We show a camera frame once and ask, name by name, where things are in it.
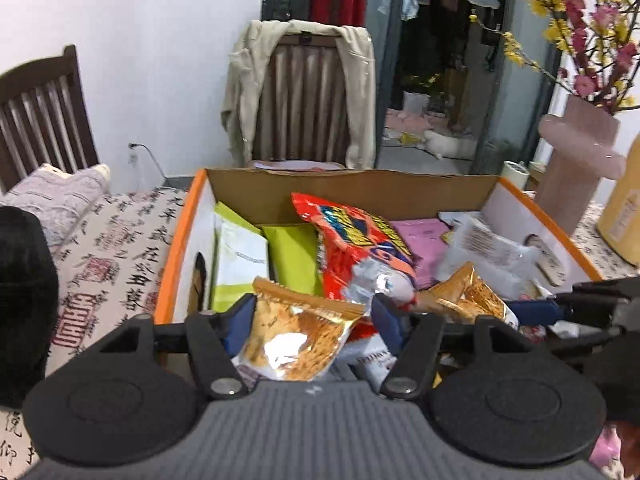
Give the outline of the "orange print snack packet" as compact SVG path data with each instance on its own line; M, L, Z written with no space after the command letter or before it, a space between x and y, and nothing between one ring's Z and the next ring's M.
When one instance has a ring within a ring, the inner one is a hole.
M243 348L234 358L250 379L314 382L326 376L363 304L294 292L255 278L256 307Z

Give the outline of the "green snack packet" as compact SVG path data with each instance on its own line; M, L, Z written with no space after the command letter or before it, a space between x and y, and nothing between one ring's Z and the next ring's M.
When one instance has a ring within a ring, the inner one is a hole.
M256 228L226 204L214 207L215 252L210 308L228 311L253 291L255 278L269 278L268 243Z
M263 226L274 278L280 285L301 294L322 296L318 270L318 236L308 223Z

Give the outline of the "red snack bag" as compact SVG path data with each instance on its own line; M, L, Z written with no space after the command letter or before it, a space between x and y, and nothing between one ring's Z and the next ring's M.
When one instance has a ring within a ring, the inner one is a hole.
M292 204L319 237L324 296L368 304L383 294L398 307L416 298L411 252L384 218L317 196L294 193Z

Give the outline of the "pink snack packet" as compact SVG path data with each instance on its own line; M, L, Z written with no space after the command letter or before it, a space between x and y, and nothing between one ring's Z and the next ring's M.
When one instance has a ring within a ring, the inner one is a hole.
M411 252L416 288L429 288L436 282L437 266L448 249L442 239L449 232L448 226L437 218L392 221L392 226Z

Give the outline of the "white grey snack packet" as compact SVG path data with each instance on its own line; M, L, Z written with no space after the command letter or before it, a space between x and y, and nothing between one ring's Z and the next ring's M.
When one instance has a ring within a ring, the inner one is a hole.
M382 382L396 363L379 334L345 344L330 367L329 378L342 382L367 382L379 392Z

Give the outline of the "large white snack packet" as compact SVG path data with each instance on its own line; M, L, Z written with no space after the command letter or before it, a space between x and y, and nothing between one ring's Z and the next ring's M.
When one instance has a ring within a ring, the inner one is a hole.
M501 298L548 296L565 284L568 272L560 258L536 234L514 242L496 234L475 211L442 214L452 221L448 248L434 271L437 281L448 280L472 264L475 273Z

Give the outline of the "red cardboard snack box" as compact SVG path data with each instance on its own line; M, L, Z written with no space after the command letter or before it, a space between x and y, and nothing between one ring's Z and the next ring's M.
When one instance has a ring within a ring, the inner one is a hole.
M394 220L421 220L445 211L478 211L498 235L524 242L535 235L559 260L564 276L552 290L565 292L600 273L570 237L534 201L497 176L430 176L388 170L285 172L201 169L179 216L160 283L154 320L179 323L188 315L195 261L206 276L215 266L215 207L224 204L253 226L304 221L299 194L333 204L338 229L360 256L378 255L377 242L397 242Z

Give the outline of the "calligraphy tablecloth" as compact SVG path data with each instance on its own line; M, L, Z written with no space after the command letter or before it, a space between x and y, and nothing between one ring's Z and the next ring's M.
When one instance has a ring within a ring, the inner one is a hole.
M140 313L155 311L168 252L186 192L100 197L54 256L60 283L50 339L51 374Z

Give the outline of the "yellow thermos jug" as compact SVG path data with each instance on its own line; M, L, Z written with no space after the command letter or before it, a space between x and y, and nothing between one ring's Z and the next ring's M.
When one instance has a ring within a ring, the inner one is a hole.
M617 181L600 215L597 231L620 258L639 265L640 255L640 138L629 150L626 170Z

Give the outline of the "pink ceramic vase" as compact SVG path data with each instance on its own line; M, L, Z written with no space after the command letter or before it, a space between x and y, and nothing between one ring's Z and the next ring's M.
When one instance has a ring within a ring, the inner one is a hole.
M606 110L570 96L561 116L540 118L538 132L552 146L535 203L573 234L602 179L617 181L626 157L614 150L620 122Z

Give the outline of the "folded pink woven blanket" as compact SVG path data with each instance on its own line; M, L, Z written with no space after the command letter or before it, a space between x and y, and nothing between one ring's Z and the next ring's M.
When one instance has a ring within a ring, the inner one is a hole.
M88 209L108 191L110 182L111 169L105 164L73 174L43 164L2 195L1 205L34 214L49 248L55 252Z

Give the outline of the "wooden chair with jacket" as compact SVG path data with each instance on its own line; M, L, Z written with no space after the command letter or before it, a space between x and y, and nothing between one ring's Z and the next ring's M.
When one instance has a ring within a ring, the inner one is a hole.
M348 144L337 39L311 32L283 36L266 70L252 159L342 169Z

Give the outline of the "dark wooden chair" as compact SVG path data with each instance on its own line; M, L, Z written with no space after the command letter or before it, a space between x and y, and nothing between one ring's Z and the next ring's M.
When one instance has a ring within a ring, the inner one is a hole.
M99 162L76 47L1 74L1 191L43 164L75 172Z

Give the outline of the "beige jacket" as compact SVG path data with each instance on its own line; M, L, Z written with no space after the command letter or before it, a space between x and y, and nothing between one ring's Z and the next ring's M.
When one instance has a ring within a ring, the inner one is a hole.
M371 36L363 27L299 20L251 21L229 54L220 119L222 128L228 133L235 162L245 166L252 160L258 103L271 55L284 36L300 32L335 39L346 84L350 134L346 167L371 169L375 162L376 101L376 67Z

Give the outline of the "yellow and pink flower branches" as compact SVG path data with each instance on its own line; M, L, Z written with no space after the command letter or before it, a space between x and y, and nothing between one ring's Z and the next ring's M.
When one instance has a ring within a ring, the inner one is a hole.
M542 38L570 60L573 70L546 70L513 32L483 23L476 9L495 9L498 0L466 0L470 21L493 32L504 56L544 74L572 96L610 115L639 107L639 0L524 0L546 21Z

